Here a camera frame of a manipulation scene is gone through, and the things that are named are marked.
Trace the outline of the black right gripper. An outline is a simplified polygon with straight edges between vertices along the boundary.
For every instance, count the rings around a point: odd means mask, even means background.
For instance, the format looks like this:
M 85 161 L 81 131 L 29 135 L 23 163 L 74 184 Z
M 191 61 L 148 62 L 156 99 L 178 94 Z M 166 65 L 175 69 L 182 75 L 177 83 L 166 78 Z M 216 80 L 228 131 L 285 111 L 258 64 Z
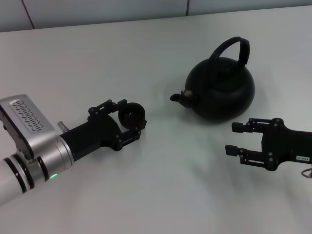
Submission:
M 226 155 L 239 157 L 243 165 L 275 171 L 283 162 L 312 163 L 311 132 L 291 130 L 280 118 L 249 118 L 246 124 L 233 122 L 232 131 L 263 133 L 261 152 L 233 145 L 225 146 Z

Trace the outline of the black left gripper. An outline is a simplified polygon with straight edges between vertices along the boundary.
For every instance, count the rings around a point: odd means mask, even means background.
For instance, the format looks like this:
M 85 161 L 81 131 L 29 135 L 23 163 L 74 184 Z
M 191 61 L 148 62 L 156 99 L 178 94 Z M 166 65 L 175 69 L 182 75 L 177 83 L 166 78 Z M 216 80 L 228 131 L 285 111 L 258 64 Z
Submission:
M 69 146 L 74 161 L 101 147 L 119 151 L 140 139 L 144 128 L 135 127 L 122 133 L 118 124 L 109 116 L 110 113 L 123 109 L 127 103 L 126 99 L 117 103 L 109 99 L 99 106 L 91 107 L 86 123 L 60 135 Z

